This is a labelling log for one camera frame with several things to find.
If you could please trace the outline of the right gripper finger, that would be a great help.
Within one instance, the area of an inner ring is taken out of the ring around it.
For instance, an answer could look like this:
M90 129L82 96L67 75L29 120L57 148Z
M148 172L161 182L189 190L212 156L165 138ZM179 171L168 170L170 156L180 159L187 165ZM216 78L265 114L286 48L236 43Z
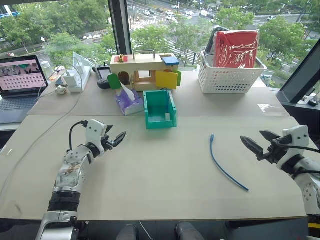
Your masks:
M254 140L246 136L240 136L240 140L252 153L255 154L258 161L263 160L264 149L259 146Z
M278 134L269 130L260 130L259 132L270 143L273 143L281 138Z

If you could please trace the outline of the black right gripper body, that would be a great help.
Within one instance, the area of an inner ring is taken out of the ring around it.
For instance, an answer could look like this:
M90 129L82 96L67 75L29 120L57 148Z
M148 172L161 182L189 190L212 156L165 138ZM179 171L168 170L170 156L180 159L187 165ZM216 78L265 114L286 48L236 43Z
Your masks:
M276 138L270 141L270 146L267 148L266 160L271 164L277 164L288 152L288 148L280 146L282 138Z

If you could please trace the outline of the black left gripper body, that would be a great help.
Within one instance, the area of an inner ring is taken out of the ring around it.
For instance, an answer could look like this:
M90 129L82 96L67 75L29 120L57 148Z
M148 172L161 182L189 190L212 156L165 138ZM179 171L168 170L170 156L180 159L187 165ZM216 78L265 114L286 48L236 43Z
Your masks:
M104 149L104 151L111 151L113 148L115 148L115 142L113 140L109 140L109 135L105 135L102 139L101 139L101 145Z

